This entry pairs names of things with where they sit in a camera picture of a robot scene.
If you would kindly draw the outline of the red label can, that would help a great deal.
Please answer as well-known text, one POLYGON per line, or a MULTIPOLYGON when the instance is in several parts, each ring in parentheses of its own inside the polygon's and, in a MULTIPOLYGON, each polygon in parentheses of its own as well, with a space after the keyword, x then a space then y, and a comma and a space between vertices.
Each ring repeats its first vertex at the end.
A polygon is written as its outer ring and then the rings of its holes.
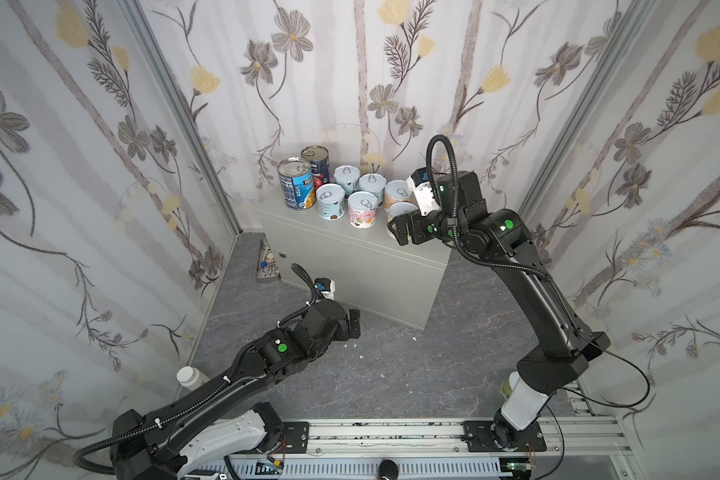
POLYGON ((358 229, 370 228, 376 220, 378 201, 373 193, 358 191, 347 199, 349 223, 358 229))

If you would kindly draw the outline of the orange label can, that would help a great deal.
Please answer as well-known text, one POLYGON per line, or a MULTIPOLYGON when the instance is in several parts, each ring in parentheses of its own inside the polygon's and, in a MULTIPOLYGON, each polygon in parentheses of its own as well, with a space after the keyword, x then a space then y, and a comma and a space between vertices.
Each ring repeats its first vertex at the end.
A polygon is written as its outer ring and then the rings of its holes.
POLYGON ((389 209, 392 205, 406 202, 413 202, 413 194, 408 188, 405 180, 389 181, 384 189, 384 208, 389 209))

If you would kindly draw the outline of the yellow label can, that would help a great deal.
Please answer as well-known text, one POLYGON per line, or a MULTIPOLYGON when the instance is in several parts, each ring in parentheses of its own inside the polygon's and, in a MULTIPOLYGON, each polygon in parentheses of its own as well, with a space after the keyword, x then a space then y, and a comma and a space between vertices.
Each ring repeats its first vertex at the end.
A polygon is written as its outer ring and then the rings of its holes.
POLYGON ((413 216, 418 212, 418 207, 411 203, 392 205, 387 210, 388 234, 400 244, 408 243, 411 240, 413 216))

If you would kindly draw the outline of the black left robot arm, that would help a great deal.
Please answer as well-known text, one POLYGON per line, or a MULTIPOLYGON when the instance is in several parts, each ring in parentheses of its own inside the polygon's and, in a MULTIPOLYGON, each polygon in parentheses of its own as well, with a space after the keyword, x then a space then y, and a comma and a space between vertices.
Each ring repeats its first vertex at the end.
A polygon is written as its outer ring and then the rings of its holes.
POLYGON ((360 312, 319 299, 246 344, 230 367, 184 397, 145 415, 134 411, 114 424, 110 449, 119 479, 179 479, 227 454, 266 451, 283 424, 273 407, 254 405, 241 417, 225 414, 303 371, 334 342, 360 336, 360 312))

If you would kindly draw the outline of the teal label can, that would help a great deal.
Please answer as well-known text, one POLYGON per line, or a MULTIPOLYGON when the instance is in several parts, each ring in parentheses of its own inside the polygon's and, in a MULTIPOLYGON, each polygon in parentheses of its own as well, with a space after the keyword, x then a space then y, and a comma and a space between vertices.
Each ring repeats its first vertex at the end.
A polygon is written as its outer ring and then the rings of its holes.
POLYGON ((338 220, 345 214, 345 190, 341 185, 327 183, 316 191, 316 207, 323 220, 338 220))

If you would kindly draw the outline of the green label can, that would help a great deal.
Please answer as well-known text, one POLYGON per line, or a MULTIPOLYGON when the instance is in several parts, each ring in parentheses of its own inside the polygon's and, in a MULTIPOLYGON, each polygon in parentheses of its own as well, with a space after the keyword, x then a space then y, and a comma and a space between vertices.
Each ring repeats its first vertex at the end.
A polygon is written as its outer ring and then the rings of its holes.
POLYGON ((349 197, 357 189, 361 171, 353 165, 341 165, 334 170, 334 182, 341 186, 345 196, 349 197))

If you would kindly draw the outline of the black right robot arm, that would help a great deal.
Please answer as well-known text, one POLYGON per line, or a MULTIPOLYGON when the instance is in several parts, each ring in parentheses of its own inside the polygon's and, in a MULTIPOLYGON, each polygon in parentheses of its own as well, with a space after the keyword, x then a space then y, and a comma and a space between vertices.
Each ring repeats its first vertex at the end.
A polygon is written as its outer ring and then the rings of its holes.
POLYGON ((495 416, 502 442, 527 430, 550 396, 587 370, 610 340, 574 312, 543 265, 530 230, 509 209, 491 212, 477 176, 430 176, 416 170, 406 181, 418 212, 399 215, 388 229, 400 245, 439 240, 464 259, 492 269, 529 321, 538 344, 517 363, 519 380, 495 416))

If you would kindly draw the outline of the blue label tall can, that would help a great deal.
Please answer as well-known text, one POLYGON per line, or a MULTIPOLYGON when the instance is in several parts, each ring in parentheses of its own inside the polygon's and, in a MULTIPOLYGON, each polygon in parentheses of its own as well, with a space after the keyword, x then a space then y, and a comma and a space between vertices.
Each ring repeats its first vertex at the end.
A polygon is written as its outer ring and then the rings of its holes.
POLYGON ((292 210, 310 209, 315 202, 311 164, 299 157, 282 160, 277 167, 285 204, 292 210))

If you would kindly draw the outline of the lime label can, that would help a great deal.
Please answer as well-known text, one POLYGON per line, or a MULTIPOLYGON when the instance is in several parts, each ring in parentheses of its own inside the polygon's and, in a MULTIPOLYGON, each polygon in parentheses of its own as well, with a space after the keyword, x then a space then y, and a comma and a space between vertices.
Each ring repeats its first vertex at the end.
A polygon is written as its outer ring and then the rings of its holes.
POLYGON ((508 399, 512 395, 519 380, 519 373, 513 371, 501 382, 501 394, 505 399, 508 399))

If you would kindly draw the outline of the dark chopped tomatoes can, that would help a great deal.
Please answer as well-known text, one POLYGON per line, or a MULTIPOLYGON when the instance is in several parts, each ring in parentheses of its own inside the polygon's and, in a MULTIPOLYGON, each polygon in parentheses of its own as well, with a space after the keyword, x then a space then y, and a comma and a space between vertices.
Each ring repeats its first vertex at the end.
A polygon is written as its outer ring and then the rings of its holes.
POLYGON ((330 182, 329 151, 326 147, 307 146, 301 151, 300 156, 311 165, 315 189, 330 182))

